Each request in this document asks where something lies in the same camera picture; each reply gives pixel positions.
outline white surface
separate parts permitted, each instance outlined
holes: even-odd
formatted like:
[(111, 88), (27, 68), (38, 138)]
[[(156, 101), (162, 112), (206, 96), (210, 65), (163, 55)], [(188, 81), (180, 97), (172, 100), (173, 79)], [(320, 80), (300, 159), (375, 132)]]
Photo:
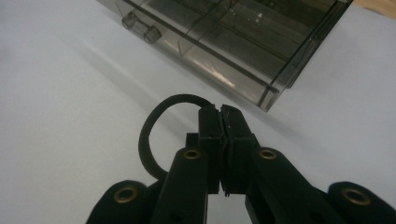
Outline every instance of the white surface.
[[(193, 93), (242, 108), (262, 146), (312, 185), (363, 185), (396, 207), (396, 21), (352, 6), (268, 114), (131, 35), (95, 1), (0, 1), (0, 223), (84, 223), (114, 183), (147, 185), (140, 128)], [(151, 139), (168, 168), (196, 131), (178, 105)], [(211, 196), (208, 223), (248, 223), (243, 197)]]

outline white table surface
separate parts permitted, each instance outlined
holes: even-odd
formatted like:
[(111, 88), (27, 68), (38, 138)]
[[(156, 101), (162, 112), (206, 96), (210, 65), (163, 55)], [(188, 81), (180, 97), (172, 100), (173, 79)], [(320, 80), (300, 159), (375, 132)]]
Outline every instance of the white table surface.
[[(240, 108), (262, 146), (315, 187), (348, 180), (396, 207), (396, 21), (352, 6), (269, 113), (131, 35), (96, 1), (0, 1), (0, 223), (84, 223), (113, 184), (154, 179), (137, 154), (147, 115), (178, 93)], [(197, 107), (151, 136), (168, 169)], [(249, 223), (210, 196), (208, 223)]]

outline clear plastic container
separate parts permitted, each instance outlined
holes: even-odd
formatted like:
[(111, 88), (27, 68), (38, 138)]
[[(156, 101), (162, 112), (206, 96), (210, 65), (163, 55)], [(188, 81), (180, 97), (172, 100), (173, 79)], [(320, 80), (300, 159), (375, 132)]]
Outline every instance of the clear plastic container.
[(107, 2), (115, 2), (125, 28), (267, 111), (352, 0)]

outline black o-ring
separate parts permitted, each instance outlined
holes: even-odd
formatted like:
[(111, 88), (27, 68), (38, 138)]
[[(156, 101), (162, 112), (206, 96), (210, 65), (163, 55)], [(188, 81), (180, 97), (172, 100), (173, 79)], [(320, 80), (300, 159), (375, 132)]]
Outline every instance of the black o-ring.
[(171, 96), (162, 101), (148, 115), (148, 118), (143, 124), (142, 131), (140, 132), (138, 150), (139, 157), (143, 163), (143, 166), (148, 171), (148, 173), (156, 179), (165, 178), (167, 172), (163, 168), (161, 168), (161, 166), (155, 161), (152, 155), (151, 148), (149, 146), (149, 135), (152, 128), (154, 127), (155, 122), (161, 116), (161, 114), (172, 105), (177, 105), (181, 103), (194, 104), (200, 107), (212, 105), (209, 101), (199, 96), (191, 94), (179, 94)]

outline plastic storage box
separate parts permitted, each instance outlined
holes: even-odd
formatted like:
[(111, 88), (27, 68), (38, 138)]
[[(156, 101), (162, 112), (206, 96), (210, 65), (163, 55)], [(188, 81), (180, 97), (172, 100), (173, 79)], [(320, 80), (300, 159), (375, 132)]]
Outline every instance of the plastic storage box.
[(125, 28), (267, 111), (351, 0), (98, 0)]

